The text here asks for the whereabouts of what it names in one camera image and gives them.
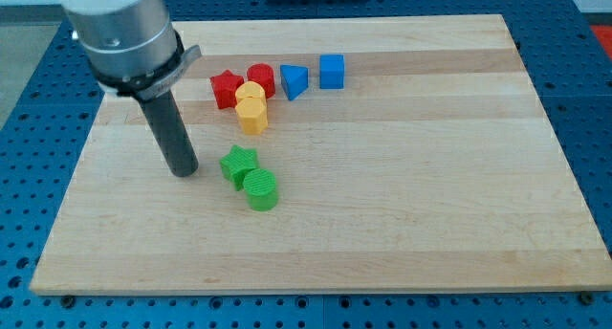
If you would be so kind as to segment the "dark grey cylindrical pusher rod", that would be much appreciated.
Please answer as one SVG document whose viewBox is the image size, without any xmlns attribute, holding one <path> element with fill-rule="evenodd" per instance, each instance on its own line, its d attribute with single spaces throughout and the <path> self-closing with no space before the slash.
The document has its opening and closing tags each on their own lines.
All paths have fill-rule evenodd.
<svg viewBox="0 0 612 329">
<path fill-rule="evenodd" d="M 138 103 L 170 172 L 176 177 L 192 175 L 199 163 L 172 93 Z"/>
</svg>

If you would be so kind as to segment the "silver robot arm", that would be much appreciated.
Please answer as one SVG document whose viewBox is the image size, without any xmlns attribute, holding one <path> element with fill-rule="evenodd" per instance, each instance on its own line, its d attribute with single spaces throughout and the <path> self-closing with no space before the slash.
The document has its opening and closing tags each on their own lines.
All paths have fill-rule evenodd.
<svg viewBox="0 0 612 329">
<path fill-rule="evenodd" d="M 140 106 L 171 173 L 193 174 L 196 153 L 171 88 L 202 56 L 185 47 L 164 0 L 58 0 L 100 87 Z"/>
</svg>

